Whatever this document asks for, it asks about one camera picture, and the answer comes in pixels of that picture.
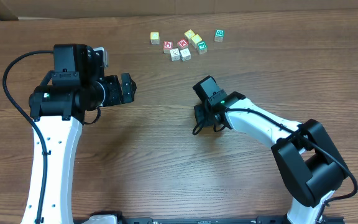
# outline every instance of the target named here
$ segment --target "wooden block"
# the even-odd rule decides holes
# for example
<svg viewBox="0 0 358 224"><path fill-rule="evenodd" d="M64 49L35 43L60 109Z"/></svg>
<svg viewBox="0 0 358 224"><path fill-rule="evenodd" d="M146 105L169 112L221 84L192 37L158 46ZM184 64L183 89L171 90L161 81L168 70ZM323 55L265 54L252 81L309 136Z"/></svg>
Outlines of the wooden block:
<svg viewBox="0 0 358 224"><path fill-rule="evenodd" d="M172 62L180 59L179 49L171 49L170 53Z"/></svg>
<svg viewBox="0 0 358 224"><path fill-rule="evenodd" d="M165 54L170 54L171 53L172 45L173 45L173 42L164 41L163 51L164 51Z"/></svg>
<svg viewBox="0 0 358 224"><path fill-rule="evenodd" d="M183 50L189 47L189 43L183 38L178 42L178 48L179 50Z"/></svg>
<svg viewBox="0 0 358 224"><path fill-rule="evenodd" d="M191 38L194 37L196 34L190 29L187 32L185 32L185 38L187 42L190 42Z"/></svg>
<svg viewBox="0 0 358 224"><path fill-rule="evenodd" d="M215 41L222 42L224 36L224 30L215 30Z"/></svg>
<svg viewBox="0 0 358 224"><path fill-rule="evenodd" d="M191 38L191 44L192 46L197 49L197 44L200 43L202 40L202 38L197 34L194 37Z"/></svg>
<svg viewBox="0 0 358 224"><path fill-rule="evenodd" d="M206 45L205 41L201 41L200 43L197 44L197 51L199 54L206 53L207 49L208 46Z"/></svg>
<svg viewBox="0 0 358 224"><path fill-rule="evenodd" d="M191 59L191 54L189 48L183 49L180 51L180 57L182 61L187 61Z"/></svg>
<svg viewBox="0 0 358 224"><path fill-rule="evenodd" d="M152 44L160 44L160 34L158 32L151 32L150 40Z"/></svg>

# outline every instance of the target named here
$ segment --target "wooden table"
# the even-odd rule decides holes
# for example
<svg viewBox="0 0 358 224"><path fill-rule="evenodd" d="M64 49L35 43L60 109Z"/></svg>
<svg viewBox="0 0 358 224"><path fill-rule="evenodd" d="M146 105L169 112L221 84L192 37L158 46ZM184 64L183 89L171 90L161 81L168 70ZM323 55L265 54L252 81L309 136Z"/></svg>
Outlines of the wooden table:
<svg viewBox="0 0 358 224"><path fill-rule="evenodd" d="M177 42L188 29L208 53L190 47L190 61L171 62L162 44L150 44L150 32ZM213 42L215 29L226 31L222 43ZM135 102L103 108L83 129L77 218L98 210L153 218L288 211L291 195L270 149L230 130L191 134L199 103L191 88L207 75L274 114L322 122L358 180L358 10L0 22L0 223L22 219L33 156L31 127L5 97L3 71L21 54L65 43L105 47L106 75L129 72L137 83ZM52 68L51 55L36 55L11 70L8 88L27 112L29 95ZM337 195L351 190L347 179ZM325 214L358 223L358 194Z"/></svg>

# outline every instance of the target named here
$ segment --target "black cable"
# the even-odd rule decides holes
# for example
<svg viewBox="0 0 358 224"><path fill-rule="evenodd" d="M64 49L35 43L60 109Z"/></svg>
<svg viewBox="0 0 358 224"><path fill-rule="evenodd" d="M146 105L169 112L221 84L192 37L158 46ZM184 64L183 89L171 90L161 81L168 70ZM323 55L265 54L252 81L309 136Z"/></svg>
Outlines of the black cable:
<svg viewBox="0 0 358 224"><path fill-rule="evenodd" d="M99 108L99 107L97 108L97 110L98 110L98 114L96 115L96 118L95 118L92 122L90 122L90 123L84 121L84 124L94 124L94 123L96 123L97 121L99 121L99 118L100 118L100 116L101 116L101 111L100 111L100 108Z"/></svg>
<svg viewBox="0 0 358 224"><path fill-rule="evenodd" d="M206 120L201 120L199 123L196 124L196 126L193 128L193 135L197 135L200 133L200 131L203 129L204 125L206 123Z"/></svg>
<svg viewBox="0 0 358 224"><path fill-rule="evenodd" d="M224 110L225 112L231 112L231 111L242 111L242 112L248 112L248 113L253 113L253 114L257 114L259 115L260 117L266 119L267 121L271 122L272 124L278 126L280 129L284 130L284 131L287 131L291 134L296 134L296 132L292 131L291 129L285 127L283 124L280 124L279 122L276 122L275 120L273 120L272 118L268 117L267 115L261 113L261 112L258 112L258 111L254 111L250 108L228 108L228 109L225 109ZM198 134L201 130L199 129L197 133L195 133L195 129L197 128L197 126L194 128L193 130L193 134L196 135ZM337 197L333 197L333 198L329 198L327 200L325 200L320 208L320 211L316 217L316 223L319 223L319 219L320 217L323 215L323 212L324 212L324 209L326 206L329 206L329 203L330 202L333 202L333 201L336 201L336 200L343 200L343 199L347 199L347 198L350 198L350 197L353 197L355 196L355 194L357 193L358 191L358 184L357 184L357 180L356 178L354 177L354 175L352 174L352 172L347 169L344 165L342 165L337 159L335 159L332 155L330 155L330 153L326 152L325 150L321 149L318 145L316 145L315 143L313 143L312 141L310 141L309 139L307 139L306 137L300 135L300 134L297 134L299 135L302 140L313 146L317 151L319 151L320 153L323 153L325 156L328 156L330 159L332 159L352 180L352 183L353 183L353 191L349 194L346 194L346 195L342 195L342 196L337 196Z"/></svg>
<svg viewBox="0 0 358 224"><path fill-rule="evenodd" d="M320 217L323 215L324 209L326 206L329 206L328 203L336 201L336 200L343 200L343 199L347 199L347 198L351 198L353 196L355 196L355 194L358 191L358 184L357 184L357 180L354 177L354 175L352 174L352 172L349 169L346 169L346 167L344 165L342 165L338 160L336 160L332 155L330 155L330 153L324 151L323 149L321 149L318 145L316 145L315 143L313 143L312 141L310 141L309 139L305 138L304 136L302 136L303 140L310 144L311 146L313 146L317 151L323 153L324 155L328 156L330 159L332 159L352 180L353 182L353 191L349 194L346 195L342 195L342 196L337 196L337 197L333 197L333 198L329 198L327 200L325 200L320 208L320 211L318 212L318 215L316 217L316 223L319 223L319 219Z"/></svg>
<svg viewBox="0 0 358 224"><path fill-rule="evenodd" d="M15 65L18 61L22 60L25 57L35 55L35 54L53 54L52 50L38 50L34 52L29 52L24 55L21 55L17 59L15 59L13 62L11 62L8 67L6 68L4 72L4 76L2 78L2 87L4 88L5 95L7 99L13 104L13 106L20 112L21 115L31 124L31 126L34 128L35 132L38 135L38 138L40 139L41 146L42 146L42 155L44 156L44 169L42 173L42 184L41 184L41 191L40 191L40 199L38 202L38 209L37 209L37 218L35 219L35 223L39 224L41 223L41 214L42 214L42 205L44 204L44 196L45 196L45 187L47 184L47 172L48 172L48 152L47 152L47 145L45 144L44 137L42 136L42 133L40 129L37 127L37 125L34 123L34 121L27 115L24 110L16 103L16 101L13 100L13 97L9 93L7 86L6 86L6 79L7 74L9 73L10 69Z"/></svg>

